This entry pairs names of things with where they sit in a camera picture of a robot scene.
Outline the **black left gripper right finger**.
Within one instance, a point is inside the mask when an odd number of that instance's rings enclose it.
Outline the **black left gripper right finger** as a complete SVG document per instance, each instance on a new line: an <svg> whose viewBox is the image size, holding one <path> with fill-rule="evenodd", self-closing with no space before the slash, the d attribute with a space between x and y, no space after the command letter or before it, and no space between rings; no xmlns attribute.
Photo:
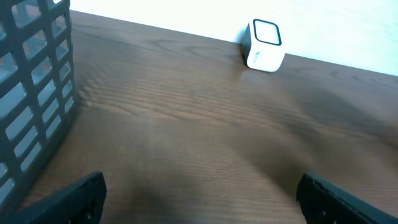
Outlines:
<svg viewBox="0 0 398 224"><path fill-rule="evenodd" d="M311 172L298 183L296 201L307 223L397 223L396 217Z"/></svg>

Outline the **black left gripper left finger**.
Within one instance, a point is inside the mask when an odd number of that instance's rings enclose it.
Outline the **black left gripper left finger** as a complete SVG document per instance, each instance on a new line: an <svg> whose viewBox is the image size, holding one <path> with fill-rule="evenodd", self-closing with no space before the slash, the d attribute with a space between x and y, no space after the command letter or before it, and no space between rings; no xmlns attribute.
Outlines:
<svg viewBox="0 0 398 224"><path fill-rule="evenodd" d="M106 193L104 175L96 171L16 212L12 223L99 224Z"/></svg>

